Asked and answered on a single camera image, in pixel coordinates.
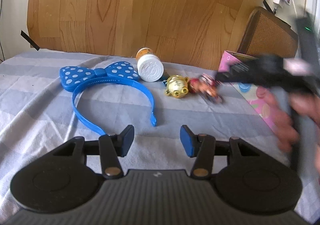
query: headband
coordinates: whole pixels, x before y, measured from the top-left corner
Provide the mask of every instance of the headband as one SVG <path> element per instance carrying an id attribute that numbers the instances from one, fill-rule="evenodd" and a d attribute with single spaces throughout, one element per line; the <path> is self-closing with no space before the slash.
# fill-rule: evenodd
<path id="1" fill-rule="evenodd" d="M 75 99 L 79 93 L 86 88 L 104 83 L 122 84 L 134 87 L 143 92 L 151 103 L 150 122 L 156 126 L 156 117 L 154 115 L 155 103 L 152 93 L 142 84 L 138 83 L 139 75 L 133 69 L 133 66 L 126 61 L 113 63 L 105 69 L 87 69 L 84 67 L 63 67 L 59 72 L 61 84 L 66 91 L 73 92 L 72 108 L 76 116 L 87 128 L 96 132 L 99 135 L 107 135 L 107 133 L 99 126 L 90 122 L 77 110 Z"/>

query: pink box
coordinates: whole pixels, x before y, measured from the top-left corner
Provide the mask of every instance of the pink box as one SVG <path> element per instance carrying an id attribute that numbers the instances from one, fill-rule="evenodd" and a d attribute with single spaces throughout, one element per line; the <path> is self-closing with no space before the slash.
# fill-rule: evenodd
<path id="1" fill-rule="evenodd" d="M 228 71 L 229 64 L 240 62 L 235 56 L 231 55 L 231 52 L 224 51 L 218 71 Z M 239 87 L 239 83 L 231 83 L 231 85 L 247 100 L 247 102 L 254 108 L 254 110 L 262 117 L 262 119 L 267 123 L 267 125 L 274 131 L 274 123 L 271 120 L 272 108 L 269 107 L 263 100 L 263 97 L 257 96 L 259 94 L 260 87 L 251 85 L 250 90 L 247 92 L 242 92 Z"/>

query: polka dot bow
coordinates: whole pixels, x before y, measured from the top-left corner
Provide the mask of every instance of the polka dot bow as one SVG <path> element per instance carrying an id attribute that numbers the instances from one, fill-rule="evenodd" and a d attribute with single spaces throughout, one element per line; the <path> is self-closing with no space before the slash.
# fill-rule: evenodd
<path id="1" fill-rule="evenodd" d="M 74 89 L 87 79 L 99 77 L 118 77 L 129 78 L 135 81 L 139 80 L 138 73 L 133 66 L 126 61 L 112 63 L 105 69 L 87 69 L 84 67 L 67 66 L 60 69 L 59 72 L 61 84 L 66 91 L 73 92 Z"/>

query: red toy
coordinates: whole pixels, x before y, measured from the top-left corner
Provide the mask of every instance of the red toy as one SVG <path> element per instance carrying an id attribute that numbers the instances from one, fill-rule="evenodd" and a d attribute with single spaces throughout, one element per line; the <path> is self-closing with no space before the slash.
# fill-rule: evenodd
<path id="1" fill-rule="evenodd" d="M 217 92 L 219 85 L 218 81 L 204 73 L 199 78 L 191 78 L 188 82 L 188 89 L 190 93 L 201 94 L 215 104 L 220 104 L 222 97 Z"/>

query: copper screw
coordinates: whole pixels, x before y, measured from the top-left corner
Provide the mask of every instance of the copper screw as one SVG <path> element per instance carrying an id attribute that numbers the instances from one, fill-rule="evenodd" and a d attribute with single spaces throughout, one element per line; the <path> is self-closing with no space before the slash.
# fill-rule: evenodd
<path id="1" fill-rule="evenodd" d="M 104 170 L 104 173 L 108 176 L 115 176 L 121 173 L 121 170 L 118 167 L 109 167 Z"/>
<path id="2" fill-rule="evenodd" d="M 198 169 L 195 169 L 193 171 L 193 174 L 196 176 L 196 177 L 205 177 L 209 174 L 208 170 L 206 169 L 203 169 L 203 168 L 198 168 Z"/>

